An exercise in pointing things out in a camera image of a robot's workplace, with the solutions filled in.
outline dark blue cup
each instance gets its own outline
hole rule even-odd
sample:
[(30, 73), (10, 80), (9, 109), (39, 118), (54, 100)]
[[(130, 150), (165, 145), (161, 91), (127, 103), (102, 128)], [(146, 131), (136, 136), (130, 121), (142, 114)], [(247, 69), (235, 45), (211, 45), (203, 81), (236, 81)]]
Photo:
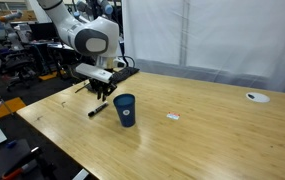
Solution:
[(135, 97), (132, 94), (121, 94), (114, 98), (113, 103), (122, 126), (133, 126), (135, 124)]

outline carpet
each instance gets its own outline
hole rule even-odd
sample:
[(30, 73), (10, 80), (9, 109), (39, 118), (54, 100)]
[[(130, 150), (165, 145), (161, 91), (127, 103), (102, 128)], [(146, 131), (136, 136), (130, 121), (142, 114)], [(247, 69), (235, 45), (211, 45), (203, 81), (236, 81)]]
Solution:
[[(24, 102), (19, 97), (5, 101), (5, 103), (6, 103), (6, 105), (9, 106), (9, 108), (11, 109), (12, 112), (16, 112), (17, 110), (22, 109), (23, 107), (26, 106), (24, 104)], [(0, 118), (4, 117), (6, 115), (9, 115), (9, 114), (10, 114), (9, 110), (2, 103), (0, 105)]]
[(56, 71), (54, 71), (54, 72), (52, 72), (52, 74), (48, 74), (48, 75), (45, 75), (45, 76), (39, 76), (39, 78), (42, 80), (42, 81), (46, 81), (46, 80), (48, 80), (48, 79), (52, 79), (52, 78), (55, 78), (55, 77), (57, 77), (57, 72)]

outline marker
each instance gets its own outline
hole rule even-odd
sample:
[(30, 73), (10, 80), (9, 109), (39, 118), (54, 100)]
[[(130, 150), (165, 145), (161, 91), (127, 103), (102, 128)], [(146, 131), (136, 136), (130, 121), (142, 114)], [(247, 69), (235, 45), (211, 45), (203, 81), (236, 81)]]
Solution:
[(96, 108), (94, 111), (89, 112), (88, 116), (92, 117), (94, 116), (96, 113), (100, 112), (102, 109), (104, 109), (106, 106), (108, 106), (108, 102), (105, 101), (101, 106), (99, 106), (98, 108)]

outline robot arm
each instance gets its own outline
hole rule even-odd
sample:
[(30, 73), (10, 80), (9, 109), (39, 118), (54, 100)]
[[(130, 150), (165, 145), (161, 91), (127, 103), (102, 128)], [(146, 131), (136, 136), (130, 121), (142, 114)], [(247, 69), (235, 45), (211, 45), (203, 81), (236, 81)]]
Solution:
[(10, 21), (14, 19), (19, 19), (22, 17), (22, 11), (17, 10), (16, 13), (8, 14), (5, 16), (0, 16), (0, 21), (4, 23), (5, 32), (8, 35), (8, 40), (11, 42), (12, 50), (22, 50), (23, 46), (21, 45), (18, 35), (15, 33), (15, 30), (11, 27)]
[(116, 86), (112, 84), (112, 73), (103, 69), (112, 69), (118, 46), (118, 24), (98, 17), (81, 23), (69, 14), (62, 0), (38, 0), (40, 6), (55, 24), (61, 40), (84, 56), (98, 55), (96, 66), (80, 64), (76, 71), (90, 78), (92, 88), (103, 100)]
[(107, 0), (86, 0), (86, 3), (79, 0), (76, 7), (78, 11), (85, 12), (90, 21), (102, 14), (110, 17), (113, 12), (113, 7)]

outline office chair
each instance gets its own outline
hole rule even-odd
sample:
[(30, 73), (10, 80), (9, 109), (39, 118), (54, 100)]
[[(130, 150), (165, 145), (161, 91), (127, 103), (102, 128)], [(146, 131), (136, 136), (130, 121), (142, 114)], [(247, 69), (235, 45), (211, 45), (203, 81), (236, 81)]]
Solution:
[(8, 75), (17, 77), (17, 79), (13, 79), (7, 86), (7, 91), (9, 92), (11, 91), (11, 87), (20, 83), (29, 89), (30, 85), (27, 81), (33, 80), (36, 75), (33, 69), (33, 62), (21, 51), (11, 51), (0, 54), (0, 75), (5, 77)]

